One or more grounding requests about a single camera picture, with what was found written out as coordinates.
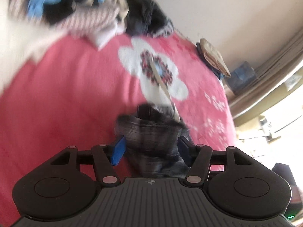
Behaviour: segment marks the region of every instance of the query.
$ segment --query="circular cap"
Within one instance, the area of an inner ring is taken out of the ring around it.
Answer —
[[[188,181],[189,183],[199,183],[201,182],[201,178],[198,176],[189,176],[186,181]]]
[[[234,189],[247,197],[260,197],[269,191],[269,185],[264,180],[254,177],[246,177],[234,183]]]
[[[113,177],[113,176],[107,176],[107,177],[104,177],[102,179],[102,181],[104,183],[108,183],[108,184],[111,184],[111,183],[116,183],[118,181],[118,179],[116,177]]]
[[[67,180],[58,177],[50,177],[36,183],[34,189],[42,197],[55,198],[64,195],[69,190],[70,184]]]

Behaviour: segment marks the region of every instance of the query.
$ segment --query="ribbed gray panel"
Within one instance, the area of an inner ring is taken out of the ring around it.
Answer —
[[[177,179],[127,178],[101,191],[84,212],[57,222],[20,219],[15,227],[290,227],[283,216],[246,221],[221,213],[200,189],[182,186]]]

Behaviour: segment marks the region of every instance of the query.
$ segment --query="beige curtain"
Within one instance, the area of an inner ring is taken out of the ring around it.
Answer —
[[[303,28],[273,57],[255,69],[257,78],[229,103],[237,118],[303,66]]]

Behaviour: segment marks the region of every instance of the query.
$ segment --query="bed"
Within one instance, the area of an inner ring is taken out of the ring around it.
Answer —
[[[167,102],[142,70],[145,51],[171,71],[169,92],[193,141],[215,150],[234,145],[221,83],[188,40],[124,34],[97,51],[85,39],[66,36],[39,64],[28,61],[0,97],[0,224],[18,219],[12,188],[26,173],[67,146],[84,150],[112,142],[119,114],[147,101]],[[121,178],[131,175],[124,159],[115,169]]]

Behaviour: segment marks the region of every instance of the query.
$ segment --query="wall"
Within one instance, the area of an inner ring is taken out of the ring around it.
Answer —
[[[157,0],[193,42],[205,37],[230,70],[256,67],[303,26],[303,0]]]

